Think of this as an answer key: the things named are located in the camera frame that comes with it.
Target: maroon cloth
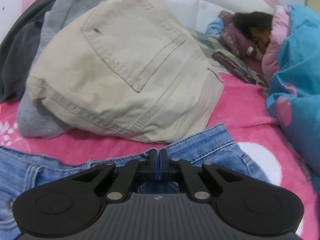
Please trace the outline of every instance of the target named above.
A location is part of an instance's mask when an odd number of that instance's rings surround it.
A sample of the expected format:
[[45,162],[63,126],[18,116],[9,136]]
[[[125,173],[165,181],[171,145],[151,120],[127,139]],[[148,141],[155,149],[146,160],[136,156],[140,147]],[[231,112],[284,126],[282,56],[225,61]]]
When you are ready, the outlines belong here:
[[257,56],[256,45],[234,26],[233,15],[227,11],[221,11],[218,17],[223,20],[225,25],[220,38],[229,47],[232,54],[240,59],[246,55],[255,58]]

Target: plaid pillow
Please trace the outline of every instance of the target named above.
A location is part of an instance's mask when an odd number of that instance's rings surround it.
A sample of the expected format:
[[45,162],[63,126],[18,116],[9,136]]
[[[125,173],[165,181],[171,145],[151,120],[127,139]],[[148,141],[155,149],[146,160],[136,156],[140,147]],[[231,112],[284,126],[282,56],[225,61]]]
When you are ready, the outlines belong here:
[[228,49],[223,46],[221,42],[219,42],[218,38],[212,35],[207,35],[201,32],[197,32],[192,29],[188,29],[192,37],[197,41],[198,45],[202,49],[204,55],[208,58],[210,64],[214,66],[218,72],[220,73],[229,73],[228,70],[221,64],[217,64],[217,61],[212,59],[212,53],[220,51],[223,53],[226,57],[231,59],[234,63],[236,63],[240,68],[242,68],[246,73],[248,73],[249,76],[251,76],[254,80],[257,81],[257,85],[260,85],[262,87],[268,87],[264,80],[262,80],[258,74],[248,68],[242,60],[237,58],[235,55],[230,53]]

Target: yellow wall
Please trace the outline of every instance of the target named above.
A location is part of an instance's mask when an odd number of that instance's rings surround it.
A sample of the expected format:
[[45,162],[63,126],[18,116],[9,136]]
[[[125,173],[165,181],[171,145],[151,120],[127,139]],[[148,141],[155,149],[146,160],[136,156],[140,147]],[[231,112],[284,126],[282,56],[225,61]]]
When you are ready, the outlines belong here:
[[317,13],[320,13],[320,0],[307,0],[307,6]]

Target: blue jeans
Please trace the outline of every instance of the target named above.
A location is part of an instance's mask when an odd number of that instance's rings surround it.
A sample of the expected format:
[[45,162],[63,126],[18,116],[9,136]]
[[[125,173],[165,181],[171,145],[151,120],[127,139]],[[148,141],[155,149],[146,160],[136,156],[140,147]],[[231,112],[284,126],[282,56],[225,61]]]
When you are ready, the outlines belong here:
[[[261,168],[239,148],[223,124],[170,144],[166,150],[169,158],[185,159],[194,166],[201,166],[203,162],[213,162],[268,181]],[[13,240],[20,235],[12,215],[12,205],[22,192],[107,161],[116,163],[116,166],[123,166],[129,160],[146,155],[148,151],[103,161],[90,160],[79,166],[71,166],[43,155],[29,155],[0,147],[0,240]],[[174,183],[145,183],[139,189],[142,193],[150,191],[173,193],[179,190]]]

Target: blue quilt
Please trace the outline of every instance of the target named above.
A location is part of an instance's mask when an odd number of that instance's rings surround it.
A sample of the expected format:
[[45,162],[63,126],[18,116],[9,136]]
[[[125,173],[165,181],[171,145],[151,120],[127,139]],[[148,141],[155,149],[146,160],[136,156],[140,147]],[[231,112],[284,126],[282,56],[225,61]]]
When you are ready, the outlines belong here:
[[311,167],[320,192],[320,15],[292,5],[290,35],[280,46],[267,109]]

